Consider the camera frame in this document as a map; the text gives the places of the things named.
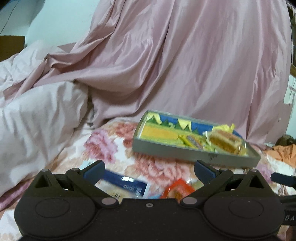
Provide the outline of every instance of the pink cloth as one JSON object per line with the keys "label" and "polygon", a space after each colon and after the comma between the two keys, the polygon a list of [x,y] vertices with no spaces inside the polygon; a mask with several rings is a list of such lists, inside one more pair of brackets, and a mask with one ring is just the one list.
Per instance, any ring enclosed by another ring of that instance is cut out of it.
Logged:
{"label": "pink cloth", "polygon": [[95,126],[155,109],[235,123],[262,144],[279,118],[290,60],[285,0],[101,0],[89,34],[70,53],[48,55],[14,98],[75,79],[92,87]]}

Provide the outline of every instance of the pillow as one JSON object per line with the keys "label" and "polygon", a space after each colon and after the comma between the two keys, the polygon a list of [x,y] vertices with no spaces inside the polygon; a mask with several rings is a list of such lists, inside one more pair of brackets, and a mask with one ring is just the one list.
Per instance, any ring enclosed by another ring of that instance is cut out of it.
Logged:
{"label": "pillow", "polygon": [[84,117],[87,86],[33,88],[0,109],[0,196],[49,166]]}

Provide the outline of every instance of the packaged bread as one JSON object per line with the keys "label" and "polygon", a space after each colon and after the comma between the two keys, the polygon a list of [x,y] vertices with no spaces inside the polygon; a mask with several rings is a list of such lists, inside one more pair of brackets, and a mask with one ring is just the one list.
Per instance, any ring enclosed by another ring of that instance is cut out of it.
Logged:
{"label": "packaged bread", "polygon": [[227,152],[234,155],[246,156],[247,149],[245,141],[226,131],[214,130],[205,132],[208,144],[215,148],[218,152]]}

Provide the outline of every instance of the gray box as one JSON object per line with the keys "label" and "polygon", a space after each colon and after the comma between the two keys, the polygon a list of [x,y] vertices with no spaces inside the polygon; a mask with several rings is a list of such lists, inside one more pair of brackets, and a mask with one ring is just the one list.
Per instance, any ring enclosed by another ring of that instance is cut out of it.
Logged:
{"label": "gray box", "polygon": [[189,118],[186,116],[173,115],[170,113],[148,110],[143,115],[140,120],[135,134],[133,136],[133,151],[138,153],[143,153],[152,156],[164,157],[164,158],[177,158],[185,161],[196,162],[196,160],[202,160],[211,165],[219,165],[225,167],[234,167],[234,168],[252,168],[256,167],[258,162],[260,161],[260,155],[255,151],[247,142],[246,147],[248,150],[248,156],[238,156],[232,154],[225,153],[214,153],[207,152],[203,150],[195,150],[184,147],[170,146],[158,142],[142,140],[138,138],[139,130],[142,124],[146,121],[147,114],[149,112],[158,113],[162,116],[173,117],[173,118],[181,118],[184,120],[188,120],[194,123],[206,124],[217,126],[219,124],[207,122],[204,120]]}

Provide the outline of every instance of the red snack package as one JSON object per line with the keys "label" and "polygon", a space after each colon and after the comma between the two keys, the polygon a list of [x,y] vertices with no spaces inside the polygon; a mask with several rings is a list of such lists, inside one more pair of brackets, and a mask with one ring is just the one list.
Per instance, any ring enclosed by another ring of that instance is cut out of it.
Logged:
{"label": "red snack package", "polygon": [[176,198],[180,202],[184,197],[193,193],[195,190],[188,185],[184,180],[179,179],[171,186],[167,187],[160,198]]}

